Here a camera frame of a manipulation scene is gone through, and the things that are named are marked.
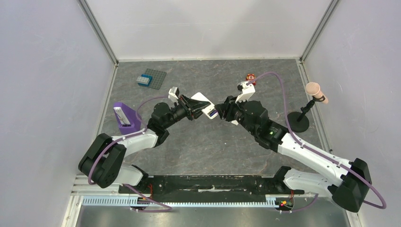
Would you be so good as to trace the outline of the blue purple battery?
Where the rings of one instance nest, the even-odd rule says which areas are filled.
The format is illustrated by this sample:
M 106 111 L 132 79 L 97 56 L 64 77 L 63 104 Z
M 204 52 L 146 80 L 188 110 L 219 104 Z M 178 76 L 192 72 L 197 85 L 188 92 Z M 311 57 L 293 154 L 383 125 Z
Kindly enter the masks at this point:
M 209 116 L 211 118 L 216 117 L 216 115 L 218 115 L 218 111 L 216 109 L 213 109 L 212 111 L 209 112 Z

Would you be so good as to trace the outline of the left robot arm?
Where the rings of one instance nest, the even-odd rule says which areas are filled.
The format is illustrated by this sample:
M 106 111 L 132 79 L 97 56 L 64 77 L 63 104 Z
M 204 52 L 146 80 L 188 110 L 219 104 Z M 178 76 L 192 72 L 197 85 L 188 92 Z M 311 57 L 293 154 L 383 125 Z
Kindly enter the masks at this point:
M 214 107 L 209 100 L 197 100 L 180 95 L 170 107 L 165 102 L 156 104 L 144 127 L 137 132 L 111 137 L 97 135 L 78 164 L 90 185 L 106 188 L 113 183 L 128 184 L 137 193 L 148 188 L 147 174 L 134 165 L 124 164 L 125 157 L 141 150 L 155 148 L 169 136 L 168 128 L 186 118 L 190 121 L 208 114 Z

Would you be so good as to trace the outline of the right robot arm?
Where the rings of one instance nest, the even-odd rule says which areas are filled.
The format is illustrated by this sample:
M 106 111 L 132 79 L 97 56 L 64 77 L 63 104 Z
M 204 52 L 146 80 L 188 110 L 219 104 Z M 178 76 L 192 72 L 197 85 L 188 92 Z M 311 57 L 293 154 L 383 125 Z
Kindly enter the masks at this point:
M 372 182 L 364 160 L 349 161 L 333 156 L 270 120 L 267 109 L 259 101 L 236 103 L 235 100 L 235 97 L 228 96 L 225 102 L 215 105 L 221 119 L 236 121 L 261 147 L 291 157 L 316 171 L 315 174 L 303 174 L 288 169 L 273 180 L 277 192 L 285 193 L 292 189 L 325 194 L 345 210 L 359 212 Z

